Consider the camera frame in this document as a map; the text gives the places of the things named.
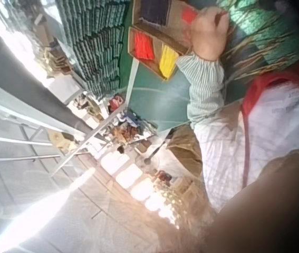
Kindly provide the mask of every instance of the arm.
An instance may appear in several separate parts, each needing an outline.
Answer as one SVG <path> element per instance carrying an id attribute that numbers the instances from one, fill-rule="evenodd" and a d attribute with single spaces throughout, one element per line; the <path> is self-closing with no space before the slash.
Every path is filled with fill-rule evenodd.
<path id="1" fill-rule="evenodd" d="M 194 53 L 181 56 L 176 64 L 191 84 L 187 113 L 194 128 L 224 105 L 221 93 L 224 71 L 219 61 L 209 62 Z"/>

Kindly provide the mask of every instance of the red strap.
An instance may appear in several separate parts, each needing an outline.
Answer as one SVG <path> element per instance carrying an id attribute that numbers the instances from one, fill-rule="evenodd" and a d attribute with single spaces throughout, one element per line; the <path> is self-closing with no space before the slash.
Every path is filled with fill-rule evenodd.
<path id="1" fill-rule="evenodd" d="M 291 81 L 299 86 L 299 62 L 282 72 L 268 73 L 257 77 L 249 87 L 242 103 L 242 115 L 245 131 L 245 161 L 243 171 L 243 188 L 247 186 L 250 169 L 250 142 L 248 116 L 259 100 L 261 94 L 269 87 Z"/>

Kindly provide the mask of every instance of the cardboard box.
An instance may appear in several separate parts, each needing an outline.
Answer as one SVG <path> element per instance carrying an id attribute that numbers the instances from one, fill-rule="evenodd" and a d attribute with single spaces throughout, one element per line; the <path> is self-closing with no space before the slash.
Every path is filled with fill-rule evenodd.
<path id="1" fill-rule="evenodd" d="M 158 38 L 180 55 L 186 55 L 189 52 L 191 45 L 186 37 L 186 31 L 189 29 L 189 24 L 182 20 L 182 11 L 185 7 L 194 9 L 185 2 L 171 0 L 167 26 L 158 26 L 141 19 L 141 0 L 134 0 L 132 25 L 133 27 Z"/>
<path id="2" fill-rule="evenodd" d="M 152 36 L 149 33 L 146 33 L 145 31 L 141 31 L 139 29 L 136 29 L 134 27 L 129 27 L 128 30 L 128 53 L 135 57 L 135 44 L 134 44 L 134 38 L 135 38 L 135 32 L 141 32 L 144 33 L 146 35 L 148 35 L 149 37 L 152 38 L 153 40 L 153 48 L 154 48 L 154 55 L 155 55 L 155 59 L 154 60 L 145 60 L 145 59 L 138 59 L 144 66 L 146 66 L 147 68 L 149 68 L 151 71 L 153 71 L 153 73 L 155 75 L 157 75 L 158 77 L 160 77 L 163 80 L 167 80 L 161 73 L 160 71 L 160 59 L 161 59 L 161 51 L 162 51 L 162 46 L 165 45 L 165 43 L 160 40 L 159 38 Z"/>

